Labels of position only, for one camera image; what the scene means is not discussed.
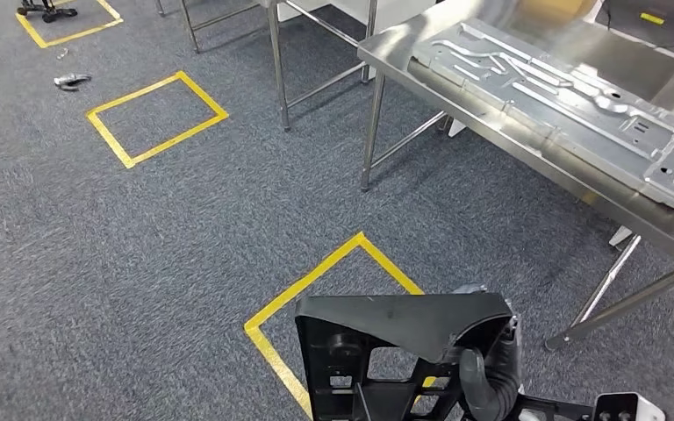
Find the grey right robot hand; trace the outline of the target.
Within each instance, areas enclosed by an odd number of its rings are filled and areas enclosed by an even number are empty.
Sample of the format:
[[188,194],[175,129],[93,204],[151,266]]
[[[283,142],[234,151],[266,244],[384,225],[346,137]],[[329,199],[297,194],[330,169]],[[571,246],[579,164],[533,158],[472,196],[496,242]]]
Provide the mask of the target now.
[[503,420],[520,393],[520,320],[472,306],[473,322],[454,337],[464,402],[476,420]]

